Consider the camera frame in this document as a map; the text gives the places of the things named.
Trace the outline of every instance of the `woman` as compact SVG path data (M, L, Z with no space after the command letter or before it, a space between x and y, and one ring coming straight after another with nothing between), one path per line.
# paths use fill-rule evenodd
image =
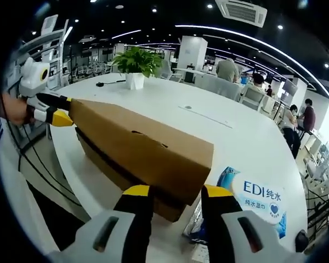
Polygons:
M291 149L292 155L294 159L296 159L298 150L301 145L300 138L295 131L297 127L297 120L296 115L297 113L297 106L291 105L290 109L286 110L284 114L284 125L282 126L282 130L284 132L284 138Z

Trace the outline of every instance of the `ceiling air conditioner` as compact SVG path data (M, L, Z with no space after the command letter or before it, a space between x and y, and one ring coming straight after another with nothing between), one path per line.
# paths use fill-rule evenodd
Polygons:
M223 17L263 27L267 9L238 0L215 0Z

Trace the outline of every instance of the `white flower pot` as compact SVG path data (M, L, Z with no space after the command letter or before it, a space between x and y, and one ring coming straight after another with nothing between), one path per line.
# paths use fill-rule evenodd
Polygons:
M145 76L142 73L126 74L126 83L129 89L142 89L144 87Z

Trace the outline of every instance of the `round white table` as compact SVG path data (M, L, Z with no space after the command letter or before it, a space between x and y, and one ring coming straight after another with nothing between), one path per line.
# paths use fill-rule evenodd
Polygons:
M294 238L307 230L307 207L296 163L275 123L250 108L186 84L149 78L144 89L127 90L119 73L102 75L59 90L64 96L118 104L214 144L212 170L206 183L216 185L227 167L251 179L285 189L287 232L280 243L294 251ZM81 205L94 217L113 209L122 192L84 154L75 127L52 127L51 134L62 170ZM179 221L170 223L154 214L147 262L187 262L181 234L197 205L186 207Z

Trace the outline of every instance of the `potted plant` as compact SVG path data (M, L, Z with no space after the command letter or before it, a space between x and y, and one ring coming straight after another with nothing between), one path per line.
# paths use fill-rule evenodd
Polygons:
M118 70L126 74L126 83L130 89L142 89L145 77L154 75L162 61L154 52L133 47L124 53L117 53L112 65L117 65Z

